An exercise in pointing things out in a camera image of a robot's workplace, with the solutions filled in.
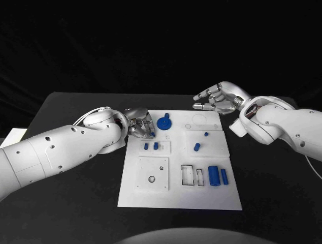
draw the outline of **blue object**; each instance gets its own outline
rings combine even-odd
[[[221,185],[217,166],[208,166],[208,178],[210,178],[210,185],[211,186],[217,187]]]
[[[200,143],[195,144],[194,151],[198,151],[200,149]]]
[[[221,169],[221,178],[223,178],[223,184],[228,184],[228,179],[227,179],[227,174],[226,174],[226,169]]]
[[[165,116],[162,118],[158,119],[156,121],[156,127],[165,131],[171,128],[172,122],[169,120],[169,115],[168,113],[165,113]]]

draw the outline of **table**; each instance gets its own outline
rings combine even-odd
[[[70,125],[99,106],[122,111],[141,106],[191,110],[191,105],[191,95],[51,93],[23,139]],[[205,227],[277,243],[322,243],[322,181],[282,140],[267,146],[234,135],[228,125],[237,116],[237,111],[221,116],[221,125],[243,211],[116,207],[123,147],[4,199],[0,242],[112,243],[152,230]]]

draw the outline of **dark curtain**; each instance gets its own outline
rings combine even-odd
[[[320,4],[144,7],[0,2],[0,136],[63,91],[194,95],[228,80],[322,111]]]

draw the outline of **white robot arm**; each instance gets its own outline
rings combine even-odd
[[[230,129],[238,137],[246,133],[261,144],[282,139],[296,152],[322,161],[322,112],[295,109],[276,97],[251,98],[233,83],[223,81],[205,89],[194,100],[210,96],[210,103],[195,103],[194,108],[220,114],[240,111]]]
[[[64,172],[96,154],[123,147],[126,134],[149,139],[155,136],[146,108],[126,109],[121,113],[100,107],[72,126],[53,129],[1,148],[0,201],[21,187]]]

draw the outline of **circular hole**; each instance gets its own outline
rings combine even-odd
[[[149,183],[154,183],[154,182],[155,182],[155,177],[154,177],[154,176],[151,176],[151,177],[148,178],[148,182],[149,182]]]

